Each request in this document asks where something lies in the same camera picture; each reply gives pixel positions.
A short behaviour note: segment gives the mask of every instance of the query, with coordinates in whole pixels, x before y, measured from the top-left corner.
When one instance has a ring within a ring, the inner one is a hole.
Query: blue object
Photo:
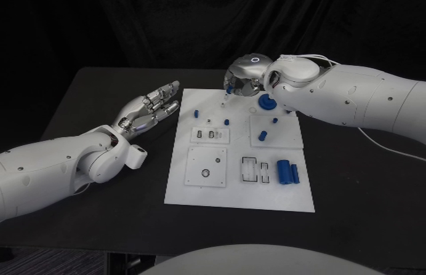
[[[290,162],[287,160],[277,161],[277,177],[280,179],[281,185],[293,183],[293,173],[290,168]]]
[[[299,184],[299,173],[297,173],[297,165],[292,164],[292,174],[293,174],[293,182],[294,184]]]
[[[268,94],[264,94],[258,98],[258,105],[264,110],[271,110],[276,108],[277,102],[276,102],[276,100],[268,98]]]
[[[266,135],[267,135],[268,133],[263,130],[261,131],[261,133],[260,133],[260,136],[258,136],[258,140],[260,141],[264,141],[264,138],[266,138]]]

